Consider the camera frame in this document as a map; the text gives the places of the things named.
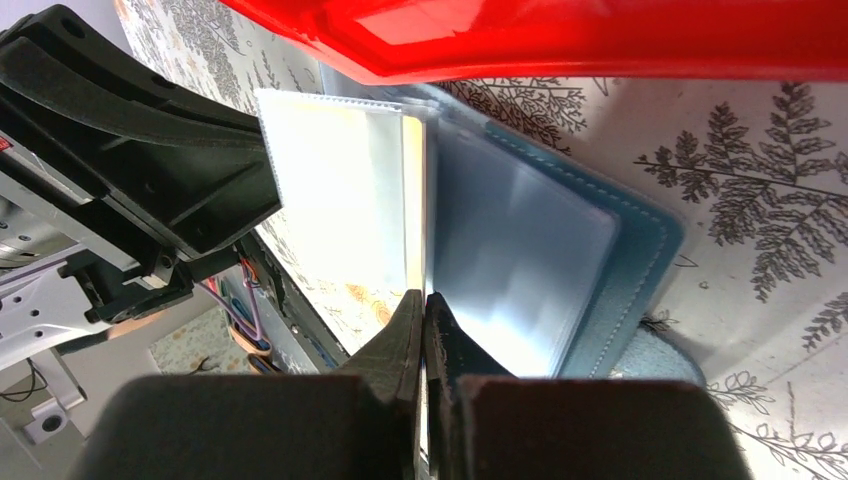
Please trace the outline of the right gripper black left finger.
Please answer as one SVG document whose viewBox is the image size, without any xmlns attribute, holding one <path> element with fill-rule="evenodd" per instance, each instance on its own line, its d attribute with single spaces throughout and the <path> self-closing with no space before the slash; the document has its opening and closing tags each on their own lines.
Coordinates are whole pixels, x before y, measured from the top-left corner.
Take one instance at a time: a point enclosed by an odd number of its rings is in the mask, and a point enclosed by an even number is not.
<svg viewBox="0 0 848 480">
<path fill-rule="evenodd" d="M 110 400 L 72 479 L 414 479 L 423 295 L 324 374 L 156 375 Z"/>
</svg>

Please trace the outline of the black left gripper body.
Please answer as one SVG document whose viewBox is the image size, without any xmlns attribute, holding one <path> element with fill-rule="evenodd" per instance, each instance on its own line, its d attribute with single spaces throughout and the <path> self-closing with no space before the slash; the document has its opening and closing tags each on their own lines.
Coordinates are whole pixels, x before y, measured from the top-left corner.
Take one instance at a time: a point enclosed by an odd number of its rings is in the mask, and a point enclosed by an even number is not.
<svg viewBox="0 0 848 480">
<path fill-rule="evenodd" d="M 160 249 L 146 261 L 74 219 L 91 200 L 1 131 L 1 351 L 10 363 L 188 299 L 242 258 L 237 243 L 186 261 Z"/>
</svg>

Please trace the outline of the tan credit card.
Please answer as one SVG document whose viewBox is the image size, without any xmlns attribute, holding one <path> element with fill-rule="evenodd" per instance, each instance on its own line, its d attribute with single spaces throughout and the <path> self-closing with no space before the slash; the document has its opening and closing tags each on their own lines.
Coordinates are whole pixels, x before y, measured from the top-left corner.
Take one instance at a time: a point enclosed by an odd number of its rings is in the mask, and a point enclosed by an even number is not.
<svg viewBox="0 0 848 480">
<path fill-rule="evenodd" d="M 406 282 L 409 289 L 424 290 L 425 285 L 425 179 L 426 138 L 424 123 L 403 116 L 403 213 Z"/>
</svg>

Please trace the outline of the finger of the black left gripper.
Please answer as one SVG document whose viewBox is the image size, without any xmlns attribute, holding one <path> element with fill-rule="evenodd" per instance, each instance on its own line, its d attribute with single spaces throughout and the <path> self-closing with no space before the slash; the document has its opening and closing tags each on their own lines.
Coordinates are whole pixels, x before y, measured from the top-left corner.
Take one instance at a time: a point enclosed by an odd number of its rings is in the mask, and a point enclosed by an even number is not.
<svg viewBox="0 0 848 480">
<path fill-rule="evenodd" d="M 279 208 L 258 120 L 180 87 L 57 4 L 1 34 L 1 131 L 91 195 L 69 214 L 138 261 L 193 261 Z"/>
</svg>

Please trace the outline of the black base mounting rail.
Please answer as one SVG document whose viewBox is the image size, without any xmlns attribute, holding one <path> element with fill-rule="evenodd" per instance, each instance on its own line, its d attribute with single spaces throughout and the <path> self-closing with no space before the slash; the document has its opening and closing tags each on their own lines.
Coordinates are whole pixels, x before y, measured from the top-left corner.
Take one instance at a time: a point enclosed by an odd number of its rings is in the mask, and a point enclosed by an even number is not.
<svg viewBox="0 0 848 480">
<path fill-rule="evenodd" d="M 347 350 L 256 233 L 237 243 L 244 263 L 253 268 L 258 318 L 272 345 L 272 358 L 291 374 L 327 373 L 349 359 Z"/>
</svg>

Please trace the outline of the blue card holder wallet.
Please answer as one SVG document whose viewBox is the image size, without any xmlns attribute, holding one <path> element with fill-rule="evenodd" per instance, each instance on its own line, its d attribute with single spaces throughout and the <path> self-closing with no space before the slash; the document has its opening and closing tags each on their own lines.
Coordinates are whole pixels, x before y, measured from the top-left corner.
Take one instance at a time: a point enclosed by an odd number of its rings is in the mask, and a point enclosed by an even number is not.
<svg viewBox="0 0 848 480">
<path fill-rule="evenodd" d="M 324 95 L 255 93 L 282 203 L 286 262 L 315 292 L 392 306 L 409 290 L 403 116 L 425 125 L 425 285 L 508 372 L 531 378 L 704 375 L 641 324 L 680 222 L 444 90 L 327 71 Z"/>
</svg>

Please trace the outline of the floral patterned table mat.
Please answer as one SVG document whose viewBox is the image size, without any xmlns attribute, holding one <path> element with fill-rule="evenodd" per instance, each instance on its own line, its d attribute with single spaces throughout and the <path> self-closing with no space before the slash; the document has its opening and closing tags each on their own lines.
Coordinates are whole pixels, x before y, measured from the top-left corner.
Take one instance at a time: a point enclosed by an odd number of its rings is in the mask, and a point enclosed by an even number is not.
<svg viewBox="0 0 848 480">
<path fill-rule="evenodd" d="M 447 82 L 684 215 L 641 324 L 690 353 L 757 479 L 847 475 L 847 87 L 615 77 Z"/>
</svg>

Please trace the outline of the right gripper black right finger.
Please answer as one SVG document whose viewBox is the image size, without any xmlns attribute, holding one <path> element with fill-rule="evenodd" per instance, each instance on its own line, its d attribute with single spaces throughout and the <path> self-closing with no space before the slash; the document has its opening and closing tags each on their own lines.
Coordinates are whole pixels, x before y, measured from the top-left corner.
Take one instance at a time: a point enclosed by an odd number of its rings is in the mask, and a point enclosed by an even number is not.
<svg viewBox="0 0 848 480">
<path fill-rule="evenodd" d="M 707 392 L 676 380 L 520 379 L 429 295 L 423 353 L 438 479 L 745 479 Z"/>
</svg>

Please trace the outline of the red plastic bin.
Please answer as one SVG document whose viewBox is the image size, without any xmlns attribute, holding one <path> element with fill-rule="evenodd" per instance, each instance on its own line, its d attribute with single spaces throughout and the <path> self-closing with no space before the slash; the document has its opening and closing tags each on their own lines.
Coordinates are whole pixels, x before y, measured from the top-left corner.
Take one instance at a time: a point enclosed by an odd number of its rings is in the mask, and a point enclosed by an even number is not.
<svg viewBox="0 0 848 480">
<path fill-rule="evenodd" d="M 843 82 L 843 1 L 235 1 L 366 85 L 591 76 Z"/>
</svg>

